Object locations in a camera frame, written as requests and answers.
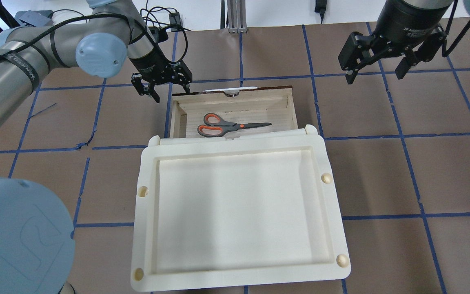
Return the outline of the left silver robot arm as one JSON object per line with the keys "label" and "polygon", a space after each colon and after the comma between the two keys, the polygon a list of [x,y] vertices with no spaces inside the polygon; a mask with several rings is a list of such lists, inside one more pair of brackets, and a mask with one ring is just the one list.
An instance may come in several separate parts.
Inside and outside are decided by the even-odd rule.
{"label": "left silver robot arm", "polygon": [[[89,0],[88,6],[89,16],[0,34],[0,127],[58,68],[111,78],[129,59],[140,95],[158,102],[155,86],[169,82],[189,91],[191,71],[182,58],[170,61],[163,54],[132,1]],[[0,177],[0,294],[73,294],[67,282],[73,231],[73,219],[54,192]]]}

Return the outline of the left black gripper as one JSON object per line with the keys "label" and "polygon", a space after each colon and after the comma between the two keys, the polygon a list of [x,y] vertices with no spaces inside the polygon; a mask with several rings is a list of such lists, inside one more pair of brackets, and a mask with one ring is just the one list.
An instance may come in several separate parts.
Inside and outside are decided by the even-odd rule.
{"label": "left black gripper", "polygon": [[141,33],[127,47],[127,56],[137,70],[131,82],[137,92],[145,92],[156,103],[160,96],[155,86],[172,83],[183,87],[185,95],[191,95],[192,73],[184,61],[171,62],[149,32]]}

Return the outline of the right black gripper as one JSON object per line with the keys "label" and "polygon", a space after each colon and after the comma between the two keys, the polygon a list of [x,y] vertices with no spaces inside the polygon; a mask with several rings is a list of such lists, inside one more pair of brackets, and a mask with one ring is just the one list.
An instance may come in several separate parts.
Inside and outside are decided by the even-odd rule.
{"label": "right black gripper", "polygon": [[394,71],[401,80],[412,67],[432,61],[446,45],[447,38],[448,32],[439,23],[381,20],[370,35],[351,32],[338,54],[338,63],[345,71],[347,84],[352,85],[365,66],[401,56]]}

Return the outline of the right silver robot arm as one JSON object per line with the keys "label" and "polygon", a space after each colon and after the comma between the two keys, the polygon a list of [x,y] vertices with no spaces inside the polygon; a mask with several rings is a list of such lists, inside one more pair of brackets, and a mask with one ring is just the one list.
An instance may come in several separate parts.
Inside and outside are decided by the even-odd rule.
{"label": "right silver robot arm", "polygon": [[[470,15],[470,0],[463,4]],[[387,0],[371,35],[351,32],[338,55],[347,83],[351,85],[361,69],[383,58],[402,57],[395,74],[403,79],[437,52],[449,56],[470,29],[469,20],[447,44],[457,6],[457,0]]]}

